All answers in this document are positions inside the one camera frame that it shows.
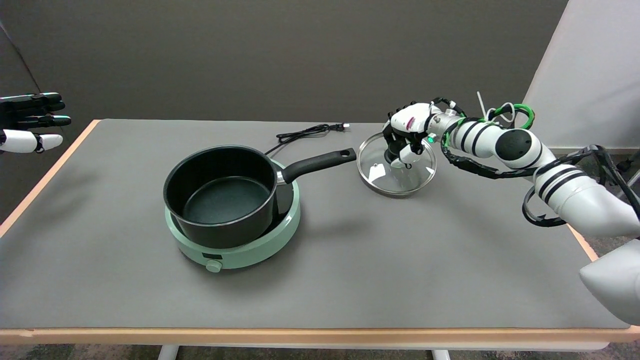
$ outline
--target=lid rim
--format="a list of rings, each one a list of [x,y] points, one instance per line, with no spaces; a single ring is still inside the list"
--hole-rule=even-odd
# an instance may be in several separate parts
[[[429,176],[427,177],[427,179],[425,181],[422,182],[422,184],[420,184],[420,186],[411,189],[411,190],[387,190],[387,189],[383,189],[381,187],[379,187],[378,185],[375,185],[372,181],[370,181],[368,179],[367,176],[365,176],[364,171],[362,169],[362,165],[361,165],[361,160],[362,160],[362,152],[363,150],[373,141],[378,140],[380,138],[383,137],[382,133],[376,133],[372,136],[370,136],[368,139],[366,139],[365,141],[363,141],[360,144],[360,147],[358,148],[358,152],[356,155],[357,161],[356,161],[356,165],[358,167],[358,173],[360,173],[360,177],[362,178],[362,181],[364,181],[364,183],[370,187],[372,190],[376,191],[376,192],[380,192],[382,194],[385,195],[391,195],[393,197],[403,197],[403,196],[407,196],[410,195],[420,189],[422,189],[425,185],[427,185],[429,182],[431,182],[431,180],[433,179],[433,177],[435,176],[436,173],[436,169],[437,169],[437,159],[436,159],[436,155],[435,152],[433,151],[433,148],[431,147],[431,145],[425,141],[425,139],[422,139],[421,144],[424,146],[425,148],[425,152],[429,155],[429,158],[431,160],[431,164],[433,165],[433,171],[430,172]]]

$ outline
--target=wooden table edge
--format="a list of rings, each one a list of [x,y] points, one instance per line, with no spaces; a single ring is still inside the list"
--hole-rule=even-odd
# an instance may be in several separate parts
[[[101,120],[93,120],[69,146],[43,178],[0,225],[0,238],[33,202],[47,183],[71,157]],[[574,228],[569,227],[589,259],[596,252]],[[394,343],[487,343],[606,341],[640,339],[640,327],[628,329],[151,329],[151,328],[57,328],[0,329],[0,344],[33,343],[297,343],[297,344],[394,344]]]

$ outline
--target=green cable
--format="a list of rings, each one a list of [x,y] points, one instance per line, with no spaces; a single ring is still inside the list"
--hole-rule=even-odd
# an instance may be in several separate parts
[[[514,105],[513,105],[513,108],[514,108],[515,110],[520,109],[520,110],[524,111],[524,112],[527,114],[527,122],[525,122],[525,123],[524,123],[524,125],[520,127],[520,129],[526,129],[526,130],[529,130],[529,129],[531,128],[531,126],[533,125],[533,121],[534,121],[534,120],[535,120],[535,118],[536,118],[536,114],[533,112],[533,110],[532,110],[530,107],[528,107],[528,106],[527,106],[527,105],[525,105],[525,104],[514,104]],[[494,111],[494,114],[495,114],[495,115],[501,115],[501,114],[503,114],[504,112],[505,112],[505,109],[501,106],[500,108],[497,108],[497,109]],[[458,126],[462,125],[462,123],[464,122],[464,120],[465,120],[465,119],[466,119],[466,117],[462,117],[462,118],[458,121],[458,124],[457,124],[457,126],[456,126],[456,127],[458,127]],[[479,121],[479,122],[487,122],[487,120],[486,120],[485,118],[478,119],[477,121]],[[444,133],[444,134],[442,135],[442,143],[443,143],[443,145],[444,145],[445,147],[449,147],[449,133]]]

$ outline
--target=white robot finger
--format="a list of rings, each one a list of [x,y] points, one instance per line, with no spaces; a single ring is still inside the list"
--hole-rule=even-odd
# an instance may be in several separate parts
[[[0,130],[0,151],[7,152],[43,152],[62,143],[57,134],[34,134],[30,131]]]

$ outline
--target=gray wall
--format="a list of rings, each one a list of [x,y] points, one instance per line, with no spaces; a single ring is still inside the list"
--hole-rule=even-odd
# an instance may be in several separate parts
[[[524,98],[565,5],[4,0],[0,19],[42,90],[63,95],[73,140],[109,117],[383,122],[435,96],[479,115],[476,90],[489,106]],[[33,91],[5,54],[3,77],[22,77],[3,93]],[[28,166],[31,184],[49,163]]]

